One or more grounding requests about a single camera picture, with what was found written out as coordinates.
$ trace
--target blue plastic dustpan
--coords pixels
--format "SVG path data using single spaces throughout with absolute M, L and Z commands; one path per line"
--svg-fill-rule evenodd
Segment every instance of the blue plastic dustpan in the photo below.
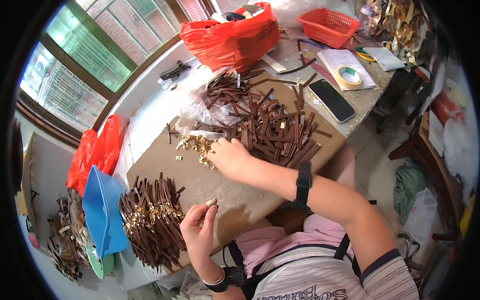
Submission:
M 88 232 L 96 247 L 98 257 L 120 252 L 127 246 L 122 218 L 115 202 L 122 193 L 117 180 L 97 169 L 90 169 L 85 185 L 82 207 Z

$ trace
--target water bottle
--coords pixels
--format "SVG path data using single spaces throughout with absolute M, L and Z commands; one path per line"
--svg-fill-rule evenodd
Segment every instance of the water bottle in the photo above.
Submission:
M 360 37 L 364 39 L 372 38 L 372 25 L 374 16 L 375 12 L 371 6 L 362 5 L 360 9 L 360 27 L 358 29 Z

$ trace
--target paper notebook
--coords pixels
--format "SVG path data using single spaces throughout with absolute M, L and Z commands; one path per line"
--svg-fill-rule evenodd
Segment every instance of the paper notebook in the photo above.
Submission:
M 365 70 L 365 68 L 358 61 L 358 59 L 353 56 L 350 50 L 326 49 L 318 52 L 317 55 L 327 67 L 330 74 L 333 75 L 333 77 L 336 78 L 336 71 L 339 67 L 347 66 L 357 70 L 357 72 L 360 73 L 362 77 L 362 83 L 358 89 L 372 88 L 377 86 L 375 81 L 373 81 L 373 79 L 368 74 L 367 70 Z M 340 81 L 337 80 L 337 82 L 338 86 L 340 86 L 342 91 L 349 91 L 349 89 L 343 87 L 342 84 L 340 84 Z

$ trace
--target stapler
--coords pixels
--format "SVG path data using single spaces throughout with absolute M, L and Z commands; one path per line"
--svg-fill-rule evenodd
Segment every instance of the stapler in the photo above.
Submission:
M 175 81 L 179 78 L 179 75 L 185 71 L 186 69 L 191 68 L 188 64 L 184 64 L 181 62 L 181 60 L 177 61 L 177 65 L 170 70 L 166 70 L 160 74 L 160 78 L 163 80 L 167 80 L 169 78 L 172 79 L 172 81 Z

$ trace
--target bracelet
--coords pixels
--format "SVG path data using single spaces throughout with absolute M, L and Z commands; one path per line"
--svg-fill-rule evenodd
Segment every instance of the bracelet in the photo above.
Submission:
M 203 281 L 206 285 L 214 286 L 214 285 L 217 285 L 217 284 L 221 283 L 224 279 L 225 279 L 225 270 L 222 268 L 222 277 L 221 277 L 219 280 L 216 280 L 216 281 L 205 281 L 205 280 L 202 279 L 202 281 Z

